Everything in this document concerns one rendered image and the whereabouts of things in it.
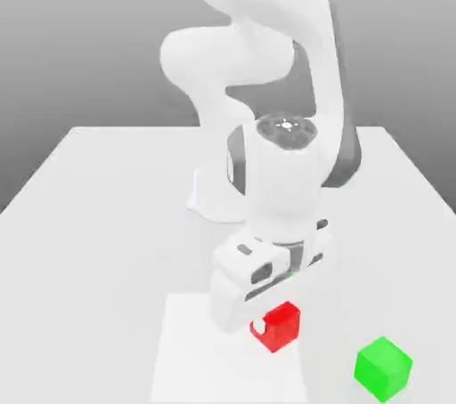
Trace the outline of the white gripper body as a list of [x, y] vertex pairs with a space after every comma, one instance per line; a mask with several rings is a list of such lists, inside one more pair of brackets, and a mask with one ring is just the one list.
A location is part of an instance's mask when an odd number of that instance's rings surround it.
[[298, 273], [245, 300], [246, 292], [221, 271], [214, 271], [210, 280], [209, 313], [225, 333], [234, 333], [249, 322], [290, 301], [298, 304], [303, 296], [303, 274]]

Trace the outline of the small red cube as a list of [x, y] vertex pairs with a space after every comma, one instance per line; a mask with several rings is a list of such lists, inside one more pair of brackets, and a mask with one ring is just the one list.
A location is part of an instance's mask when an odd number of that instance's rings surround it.
[[301, 312], [298, 307], [286, 301], [263, 316], [266, 324], [265, 334], [255, 336], [255, 338], [269, 352], [277, 352], [297, 339], [300, 329], [300, 315]]

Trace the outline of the small green cube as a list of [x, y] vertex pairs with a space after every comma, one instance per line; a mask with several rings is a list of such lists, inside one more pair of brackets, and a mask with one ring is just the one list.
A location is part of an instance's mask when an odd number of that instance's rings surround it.
[[380, 403], [386, 403], [408, 383], [412, 358], [384, 336], [358, 351], [354, 379]]

